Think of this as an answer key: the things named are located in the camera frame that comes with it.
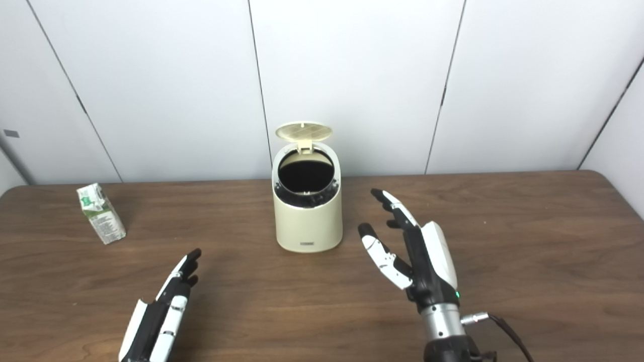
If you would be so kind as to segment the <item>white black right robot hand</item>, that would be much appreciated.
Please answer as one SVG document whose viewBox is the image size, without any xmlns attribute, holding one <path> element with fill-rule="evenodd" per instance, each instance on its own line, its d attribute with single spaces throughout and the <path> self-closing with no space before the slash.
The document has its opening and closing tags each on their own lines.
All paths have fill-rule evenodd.
<svg viewBox="0 0 644 362">
<path fill-rule="evenodd" d="M 393 214 L 387 225 L 402 231 L 409 255 L 409 262 L 405 262 L 380 240 L 372 225 L 360 224 L 361 242 L 380 273 L 404 290 L 419 312 L 458 311 L 457 274 L 441 227 L 433 221 L 419 224 L 409 209 L 385 190 L 372 189 L 371 193 L 385 211 Z"/>
</svg>

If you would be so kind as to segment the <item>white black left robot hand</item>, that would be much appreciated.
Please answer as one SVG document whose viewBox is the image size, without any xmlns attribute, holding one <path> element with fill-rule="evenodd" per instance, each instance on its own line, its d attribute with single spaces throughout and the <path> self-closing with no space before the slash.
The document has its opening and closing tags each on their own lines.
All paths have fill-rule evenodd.
<svg viewBox="0 0 644 362">
<path fill-rule="evenodd" d="M 122 341 L 119 361 L 168 361 L 186 312 L 201 249 L 182 257 L 151 303 L 136 302 Z"/>
</svg>

